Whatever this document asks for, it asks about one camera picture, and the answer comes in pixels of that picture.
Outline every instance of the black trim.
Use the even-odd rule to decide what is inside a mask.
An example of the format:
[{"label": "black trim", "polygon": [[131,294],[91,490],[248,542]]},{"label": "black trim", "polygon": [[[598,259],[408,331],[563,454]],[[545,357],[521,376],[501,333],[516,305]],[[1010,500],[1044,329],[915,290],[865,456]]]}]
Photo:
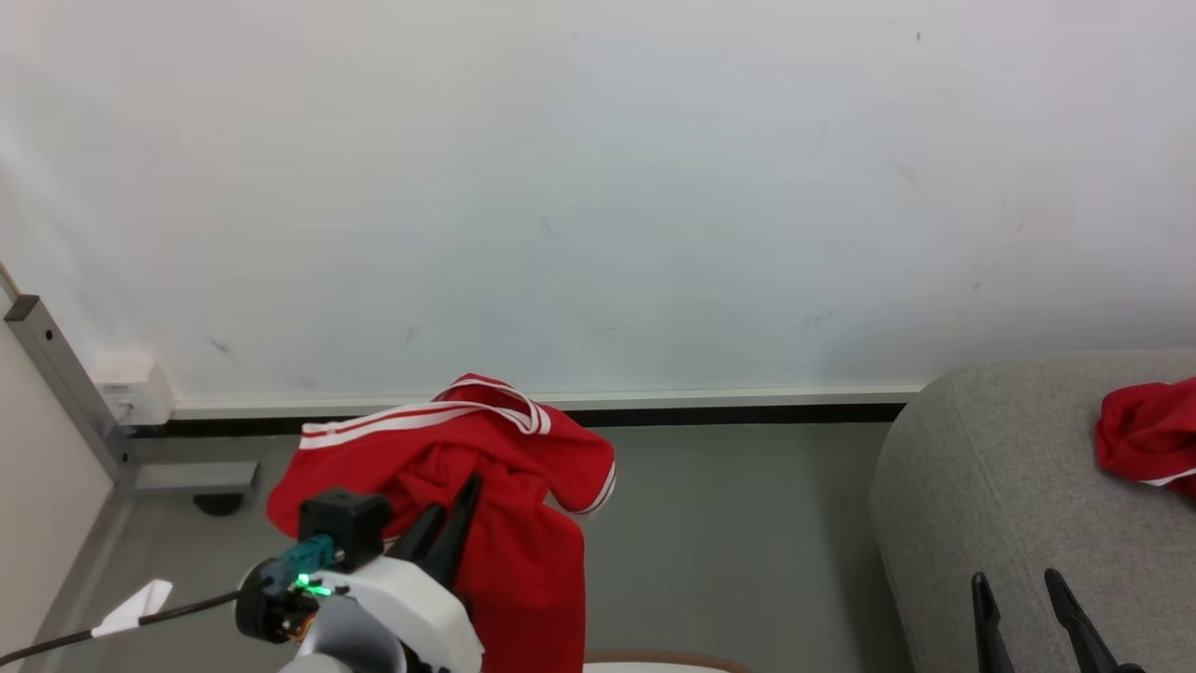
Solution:
[{"label": "black trim", "polygon": [[[890,423],[903,404],[791,405],[758,408],[682,408],[569,411],[584,428],[643,426],[725,426],[788,423]],[[215,418],[171,421],[166,426],[135,429],[134,438],[264,438],[298,435],[304,423],[331,423],[354,417],[319,418]]]}]

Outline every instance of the wall outlet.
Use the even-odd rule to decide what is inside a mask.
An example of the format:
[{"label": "wall outlet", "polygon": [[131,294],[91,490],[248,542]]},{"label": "wall outlet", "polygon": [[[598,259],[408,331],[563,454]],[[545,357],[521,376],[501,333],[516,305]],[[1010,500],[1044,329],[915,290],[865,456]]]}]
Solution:
[{"label": "wall outlet", "polygon": [[91,380],[121,426],[163,426],[175,411],[175,394],[151,357],[104,359]]}]

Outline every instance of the red jacket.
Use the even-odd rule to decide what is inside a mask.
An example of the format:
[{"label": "red jacket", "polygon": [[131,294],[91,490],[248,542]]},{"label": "red jacket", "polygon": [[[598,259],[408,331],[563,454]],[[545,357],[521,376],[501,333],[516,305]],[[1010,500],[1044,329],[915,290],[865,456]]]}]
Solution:
[{"label": "red jacket", "polygon": [[1100,467],[1196,497],[1196,379],[1109,393],[1097,423]]},{"label": "red jacket", "polygon": [[581,530],[544,504],[588,514],[615,487],[602,438],[501,381],[466,374],[435,400],[304,426],[267,515],[295,537],[299,506],[335,487],[383,494],[397,537],[431,503],[448,506],[472,472],[482,492],[454,588],[468,596],[487,673],[580,673],[585,653]]}]

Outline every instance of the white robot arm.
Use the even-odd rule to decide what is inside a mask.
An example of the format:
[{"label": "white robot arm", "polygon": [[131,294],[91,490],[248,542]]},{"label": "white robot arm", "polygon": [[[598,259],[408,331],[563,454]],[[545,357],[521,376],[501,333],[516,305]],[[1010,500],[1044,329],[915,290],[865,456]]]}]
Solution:
[{"label": "white robot arm", "polygon": [[[481,673],[481,641],[451,591],[480,489],[475,476],[452,519],[428,508],[380,556],[385,498],[334,491],[307,501],[305,542],[245,579],[243,587],[267,589],[238,599],[238,630],[274,643],[301,640],[285,673]],[[385,518],[376,516],[382,506]]]}]

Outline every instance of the green led light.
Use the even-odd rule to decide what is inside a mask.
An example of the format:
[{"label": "green led light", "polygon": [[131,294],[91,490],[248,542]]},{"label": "green led light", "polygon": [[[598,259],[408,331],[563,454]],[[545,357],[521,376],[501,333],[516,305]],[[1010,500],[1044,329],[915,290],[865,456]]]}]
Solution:
[{"label": "green led light", "polygon": [[312,585],[311,583],[311,575],[307,575],[306,573],[300,573],[299,576],[295,577],[295,586],[299,587],[300,589],[307,592],[309,594],[313,594],[313,595],[317,595],[317,596],[330,596],[330,595],[332,595],[332,589],[329,589],[327,587],[321,587],[318,585]]}]

